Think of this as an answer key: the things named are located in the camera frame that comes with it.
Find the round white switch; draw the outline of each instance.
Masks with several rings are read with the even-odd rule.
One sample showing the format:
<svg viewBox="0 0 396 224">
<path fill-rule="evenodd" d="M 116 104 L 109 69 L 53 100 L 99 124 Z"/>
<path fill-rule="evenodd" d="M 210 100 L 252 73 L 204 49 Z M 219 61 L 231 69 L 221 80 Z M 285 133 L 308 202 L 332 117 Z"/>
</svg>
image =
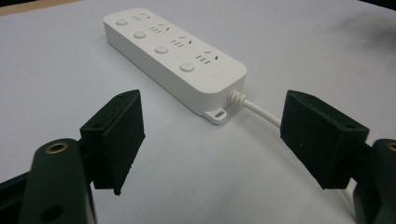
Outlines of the round white switch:
<svg viewBox="0 0 396 224">
<path fill-rule="evenodd" d="M 145 32 L 143 32 L 143 31 L 134 32 L 134 38 L 142 39 L 144 37 L 146 37 L 146 33 Z"/>
<path fill-rule="evenodd" d="M 193 63 L 184 62 L 180 64 L 180 69 L 183 72 L 192 72 L 195 69 L 195 66 Z"/>
<path fill-rule="evenodd" d="M 157 46 L 155 47 L 155 52 L 159 54 L 165 54 L 166 52 L 168 52 L 168 47 L 166 47 L 165 45 Z"/>
<path fill-rule="evenodd" d="M 126 21 L 125 19 L 118 19 L 118 20 L 116 20 L 116 24 L 117 25 L 126 25 L 126 24 L 128 24 L 128 21 Z"/>
</svg>

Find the table surface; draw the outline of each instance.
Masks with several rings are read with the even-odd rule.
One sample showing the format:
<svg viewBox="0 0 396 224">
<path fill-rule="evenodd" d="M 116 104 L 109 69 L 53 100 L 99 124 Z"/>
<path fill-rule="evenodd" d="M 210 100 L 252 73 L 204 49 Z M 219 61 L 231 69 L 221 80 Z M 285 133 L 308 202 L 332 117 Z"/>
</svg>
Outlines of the table surface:
<svg viewBox="0 0 396 224">
<path fill-rule="evenodd" d="M 86 0 L 0 17 L 0 181 L 139 89 L 147 138 L 120 197 L 94 190 L 99 223 L 355 223 L 270 123 L 246 109 L 212 125 L 106 42 L 103 17 L 143 7 L 247 67 L 245 94 L 281 117 L 287 90 L 316 95 L 396 138 L 396 12 L 356 0 Z"/>
</svg>

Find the white cable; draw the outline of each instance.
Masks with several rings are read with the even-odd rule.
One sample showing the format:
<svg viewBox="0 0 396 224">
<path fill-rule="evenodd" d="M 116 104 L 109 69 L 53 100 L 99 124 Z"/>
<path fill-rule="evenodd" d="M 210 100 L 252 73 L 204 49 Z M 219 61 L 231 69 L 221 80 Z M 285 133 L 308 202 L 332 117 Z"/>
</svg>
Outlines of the white cable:
<svg viewBox="0 0 396 224">
<path fill-rule="evenodd" d="M 270 121 L 272 124 L 274 124 L 278 129 L 280 129 L 280 119 L 269 113 L 268 111 L 262 109 L 261 107 L 251 103 L 249 100 L 247 100 L 247 97 L 245 94 L 239 92 L 239 91 L 234 91 L 230 95 L 230 103 L 232 105 L 236 105 L 238 107 L 246 107 L 247 109 L 253 111 L 254 113 L 260 115 L 264 119 Z M 343 193 L 344 197 L 346 198 L 347 202 L 351 206 L 352 209 L 354 209 L 354 203 L 353 203 L 353 197 L 351 191 L 353 191 L 354 186 L 349 184 L 346 189 L 341 189 L 341 192 Z"/>
<path fill-rule="evenodd" d="M 244 106 L 247 109 L 251 110 L 252 112 L 258 114 L 259 116 L 263 117 L 264 119 L 270 121 L 274 124 L 277 128 L 280 129 L 280 119 L 272 115 L 270 112 L 262 109 L 261 107 L 251 103 L 249 100 L 246 99 L 246 95 L 242 94 L 239 91 L 234 91 L 233 94 L 230 96 L 230 103 L 233 105 L 237 105 L 239 107 Z"/>
</svg>

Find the power strip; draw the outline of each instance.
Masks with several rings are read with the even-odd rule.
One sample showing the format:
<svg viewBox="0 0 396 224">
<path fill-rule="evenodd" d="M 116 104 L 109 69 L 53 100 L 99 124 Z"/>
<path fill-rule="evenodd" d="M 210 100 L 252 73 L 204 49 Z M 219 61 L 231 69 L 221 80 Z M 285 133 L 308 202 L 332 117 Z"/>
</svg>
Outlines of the power strip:
<svg viewBox="0 0 396 224">
<path fill-rule="evenodd" d="M 107 41 L 197 115 L 222 123 L 246 67 L 154 13 L 134 8 L 104 17 Z"/>
</svg>

